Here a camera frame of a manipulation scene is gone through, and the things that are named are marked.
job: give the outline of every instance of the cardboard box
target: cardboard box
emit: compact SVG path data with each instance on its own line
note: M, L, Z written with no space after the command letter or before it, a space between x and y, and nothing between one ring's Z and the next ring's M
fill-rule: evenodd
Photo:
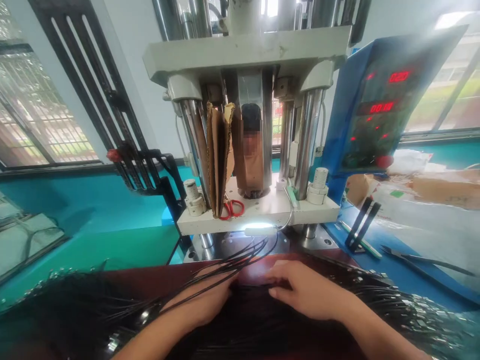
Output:
M480 170L425 172L410 182L415 199L424 203L480 210Z

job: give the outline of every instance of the black tool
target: black tool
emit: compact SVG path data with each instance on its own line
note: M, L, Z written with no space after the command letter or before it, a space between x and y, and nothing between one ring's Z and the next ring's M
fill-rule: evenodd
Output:
M352 252L355 252L355 250L357 250L357 248L359 247L360 243L362 242L362 239L364 238L365 234L367 233L367 230L370 227L370 224L374 220L374 217L377 216L377 213L379 212L381 206L382 205L380 205L380 203L375 202L371 207L371 210L368 213L368 216L366 217L365 223L363 223L363 226L358 232L358 236L353 239L353 242L350 245L350 250Z
M360 227L360 224L362 223L362 220L365 217L365 214L367 213L367 210L370 207L370 204L372 203L372 199L367 197L365 201L363 202L363 205L361 206L360 212L358 213L358 216L355 219L355 222L353 223L353 226L351 227L350 233L346 237L345 245L347 247L350 247L350 242L355 239L355 234L357 230Z
M402 260L405 264L407 264L412 270L414 270L415 272L417 272L418 274L420 274L421 276L423 276L426 280L429 280L430 282L438 285L439 287L447 290L448 292L450 293L453 293L463 299L466 299L470 302L473 302L477 305L480 305L479 302L475 301L475 300L472 300L466 296L463 296L462 294L456 292L455 290L453 290L452 288L450 288L448 285L445 285L443 282L441 282L440 280L437 280L435 277L433 277L432 275L430 275L428 272L424 271L423 269L421 269L420 267L418 267L417 265L415 265L411 260L414 260L414 261L419 261L419 262L422 262L422 263L427 263L427 264L434 264L434 265L438 265L438 266L441 266L441 267L444 267L444 268L448 268L448 269L452 269L452 270L455 270L459 273L462 273L462 274L466 274L466 275L470 275L470 276L474 276L476 277L477 275L474 274L473 272L470 272L468 270L465 270L461 267L458 267L458 266L455 266L455 265L452 265L452 264L449 264L447 262L443 262L443 261L439 261L439 260L433 260L433 259L428 259L428 258L425 258L425 257L421 257L421 256L416 256L416 255L409 255L409 254L405 254L405 253L402 253L400 251L397 251L397 250L393 250L391 249L390 247L388 246L385 246L385 245L380 245L381 249L399 259L399 260Z
M465 274L465 275L469 275L469 276L473 276L473 277L477 276L476 274L474 274L471 271L465 270L464 268L461 268L459 266L449 264L448 262L429 259L429 258L426 258L426 257L421 257L421 256L416 256L416 255L406 254L406 253L403 253L403 252L400 252L400 251L397 251L397 250L393 250L392 248L390 248L388 246L385 246L385 245L380 245L380 247L387 254L393 255L397 258L404 259L405 261L407 261L409 263L410 263L410 260L414 260L414 261L418 261L418 262L421 262L421 263L434 264L434 265L438 265L438 266L441 266L441 267L444 267L444 268L452 269L456 272L459 272L459 273L462 273L462 274ZM413 266L416 269L421 270L416 265L413 265Z

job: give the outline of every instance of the red digital number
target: red digital number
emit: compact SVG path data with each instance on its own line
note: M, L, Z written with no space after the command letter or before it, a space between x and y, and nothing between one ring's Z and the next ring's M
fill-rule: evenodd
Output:
M375 113L386 113L392 110L394 107L394 102L385 102L385 103L379 103L372 105L370 108L370 114L375 114Z
M383 107L383 104L376 104L376 105L373 105L370 109L370 113L373 114L373 113L379 113L382 111L382 107Z
M394 106L394 103L393 102L387 102L384 106L383 106L383 111L384 112L387 112L387 111L390 111L392 110L392 107Z
M400 83L409 78L410 71L394 72L390 75L389 83Z

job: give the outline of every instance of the blue machine casing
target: blue machine casing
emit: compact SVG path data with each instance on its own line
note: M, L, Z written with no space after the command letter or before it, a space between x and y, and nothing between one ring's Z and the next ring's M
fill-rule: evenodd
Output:
M466 29L459 26L430 37L376 39L347 59L339 71L321 158L321 166L328 169L329 198L341 204L352 174L385 172L375 157L393 155L412 111ZM408 73L407 81L389 81L402 71ZM392 111L368 113L371 105L390 101ZM355 156L363 163L359 160L356 165ZM365 165L369 156L372 160ZM354 165L346 165L351 159Z

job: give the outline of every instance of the white platform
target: white platform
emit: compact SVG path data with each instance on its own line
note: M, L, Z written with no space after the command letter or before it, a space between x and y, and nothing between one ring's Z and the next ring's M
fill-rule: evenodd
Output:
M242 231L255 227L255 223L265 223L274 226L285 224L290 215L290 203L285 192L275 188L278 173L272 174L270 193L260 199L245 199L237 188L237 179L232 177L226 185L226 193L232 200L245 204L245 213L230 220L214 219L212 210L201 216L191 217L186 209L178 220L178 227L182 235L210 234L231 231ZM290 225L330 223L337 220L340 207L328 197L323 205L313 205L306 200L299 201L298 208L294 209Z

